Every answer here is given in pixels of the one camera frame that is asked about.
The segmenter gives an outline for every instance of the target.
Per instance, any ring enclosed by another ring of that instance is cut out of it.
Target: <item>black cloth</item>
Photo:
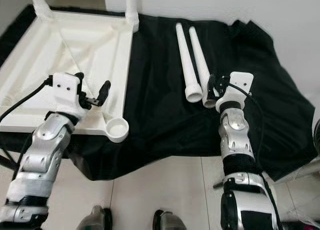
[[[54,9],[114,14],[73,7]],[[2,35],[1,64],[34,18],[33,8],[28,6]],[[315,109],[280,65],[272,38],[252,21],[227,25],[213,20],[148,15],[139,15],[139,20],[139,31],[133,35],[124,107],[124,118],[130,126],[128,138],[117,144],[105,136],[72,135],[66,151],[66,157],[89,179],[114,179],[168,156],[221,154],[220,115],[214,109],[204,108],[202,102],[186,100],[177,22],[182,23],[191,53],[187,32],[190,26],[195,26],[208,68],[216,74],[217,82],[233,71],[254,75],[251,92],[265,117],[260,162],[274,180],[317,155],[312,139]],[[196,69],[193,54],[191,59]],[[248,100],[244,113],[255,152],[261,132],[260,115]],[[19,151],[26,136],[2,132],[0,147]]]

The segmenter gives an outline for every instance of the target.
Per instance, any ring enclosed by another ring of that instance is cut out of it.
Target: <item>black tablecloth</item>
[[[122,15],[74,7],[54,9]],[[32,6],[26,7],[2,35],[0,64],[34,18]],[[139,20],[139,31],[133,35],[124,107],[130,126],[128,138],[116,144],[105,136],[73,135],[65,152],[89,179],[114,179],[168,156],[220,155],[219,114],[204,108],[202,102],[189,103],[185,98],[176,22],[182,23],[191,53],[187,32],[195,26],[208,68],[217,81],[233,71],[254,75],[251,92],[265,116],[260,162],[274,180],[317,155],[311,129],[315,109],[281,66],[272,38],[261,28],[251,21],[227,25],[147,15],[139,15]],[[193,54],[191,58],[196,69]],[[256,151],[260,115],[248,100],[244,113]],[[26,137],[26,133],[2,132],[0,147],[19,151]]]

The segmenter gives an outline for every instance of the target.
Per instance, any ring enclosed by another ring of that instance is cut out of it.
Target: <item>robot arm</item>
[[[1,227],[38,229],[46,221],[47,201],[75,125],[86,116],[91,104],[103,105],[111,85],[107,81],[97,99],[87,98],[82,92],[83,77],[83,73],[53,75],[57,111],[49,112],[32,135],[32,144],[22,158],[17,176],[9,185],[5,205],[0,209]]]
[[[253,75],[232,72],[230,83],[249,93]],[[228,86],[216,102],[221,113],[219,135],[223,161],[221,227],[224,230],[277,230],[275,207],[260,175],[248,138],[243,108],[246,96]]]

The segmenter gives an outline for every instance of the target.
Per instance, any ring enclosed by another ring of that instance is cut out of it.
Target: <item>white wall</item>
[[[107,9],[124,11],[125,0],[107,0]],[[320,107],[319,0],[138,0],[140,13],[231,24],[253,20],[274,39],[281,64],[298,88]]]
[[[55,0],[46,1],[50,5],[55,2]],[[25,6],[31,3],[31,0],[0,0],[0,35],[16,19]]]

